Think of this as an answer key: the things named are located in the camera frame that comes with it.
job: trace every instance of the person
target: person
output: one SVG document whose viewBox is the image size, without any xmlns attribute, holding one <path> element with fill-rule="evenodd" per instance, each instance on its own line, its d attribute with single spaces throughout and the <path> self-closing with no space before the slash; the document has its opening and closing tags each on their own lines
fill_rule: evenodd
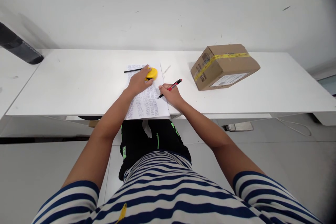
<svg viewBox="0 0 336 224">
<path fill-rule="evenodd" d="M 253 163 L 214 122 L 190 106 L 178 88 L 159 86 L 213 151 L 234 194 L 194 172 L 170 120 L 125 120 L 134 97 L 152 85 L 145 66 L 101 118 L 62 188 L 33 223 L 320 223 L 281 184 Z M 114 137 L 121 128 L 123 186 L 97 207 Z"/>
</svg>

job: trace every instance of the shirt sleeve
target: shirt sleeve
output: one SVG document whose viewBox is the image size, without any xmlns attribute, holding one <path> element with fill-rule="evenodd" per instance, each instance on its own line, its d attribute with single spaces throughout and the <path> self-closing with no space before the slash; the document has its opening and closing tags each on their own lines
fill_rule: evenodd
<svg viewBox="0 0 336 224">
<path fill-rule="evenodd" d="M 270 177 L 243 171 L 233 180 L 234 193 L 257 209 L 265 223 L 321 223 L 281 184 Z"/>
<path fill-rule="evenodd" d="M 98 186 L 91 181 L 73 182 L 55 193 L 40 208 L 33 224 L 77 223 L 96 209 Z"/>
</svg>

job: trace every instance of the white cable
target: white cable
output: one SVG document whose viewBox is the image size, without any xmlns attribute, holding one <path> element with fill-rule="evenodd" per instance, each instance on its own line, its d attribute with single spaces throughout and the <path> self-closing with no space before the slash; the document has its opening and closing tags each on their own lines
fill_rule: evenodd
<svg viewBox="0 0 336 224">
<path fill-rule="evenodd" d="M 292 130 L 294 130 L 294 131 L 300 133 L 301 135 L 303 135 L 303 136 L 305 136 L 305 137 L 310 137 L 310 136 L 312 135 L 312 131 L 310 130 L 310 128 L 309 128 L 308 126 L 304 125 L 304 124 L 300 124 L 300 123 L 296 123 L 296 122 L 289 122 L 289 121 L 285 121 L 285 120 L 282 120 L 282 119 L 279 119 L 279 118 L 276 118 L 276 119 L 277 119 L 279 122 L 281 122 L 283 125 L 285 125 L 285 126 L 287 126 L 288 128 L 290 128 L 290 129 L 292 129 Z M 303 127 L 306 127 L 307 130 L 309 130 L 309 135 L 303 134 L 301 131 L 294 129 L 294 128 L 288 126 L 287 124 L 284 124 L 284 122 L 286 122 L 286 123 L 293 123 L 293 124 L 299 124 L 299 125 L 301 125 L 301 126 L 303 126 Z"/>
</svg>

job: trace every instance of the left hand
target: left hand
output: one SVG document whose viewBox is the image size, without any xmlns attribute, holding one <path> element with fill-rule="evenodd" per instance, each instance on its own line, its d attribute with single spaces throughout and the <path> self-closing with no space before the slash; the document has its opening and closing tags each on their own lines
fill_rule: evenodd
<svg viewBox="0 0 336 224">
<path fill-rule="evenodd" d="M 127 89 L 132 92 L 134 96 L 140 94 L 153 84 L 154 79 L 145 82 L 145 78 L 151 70 L 152 69 L 146 65 L 130 79 Z"/>
</svg>

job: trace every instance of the forearm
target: forearm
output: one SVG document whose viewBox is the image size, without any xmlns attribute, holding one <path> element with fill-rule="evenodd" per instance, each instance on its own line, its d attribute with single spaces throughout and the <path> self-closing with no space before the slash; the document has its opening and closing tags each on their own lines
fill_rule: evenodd
<svg viewBox="0 0 336 224">
<path fill-rule="evenodd" d="M 125 89 L 96 125 L 90 139 L 113 141 L 135 95 Z"/>
<path fill-rule="evenodd" d="M 198 112 L 187 102 L 183 102 L 180 111 L 187 118 L 199 137 L 211 148 L 234 144 L 231 138 L 213 121 Z"/>
<path fill-rule="evenodd" d="M 232 187 L 236 174 L 243 171 L 263 171 L 249 159 L 231 138 L 213 121 L 202 115 L 188 103 L 183 103 L 180 111 L 187 118 L 199 137 L 211 148 L 217 162 Z"/>
<path fill-rule="evenodd" d="M 134 95 L 124 90 L 101 118 L 62 187 L 79 180 L 89 180 L 100 189 L 116 136 Z"/>
</svg>

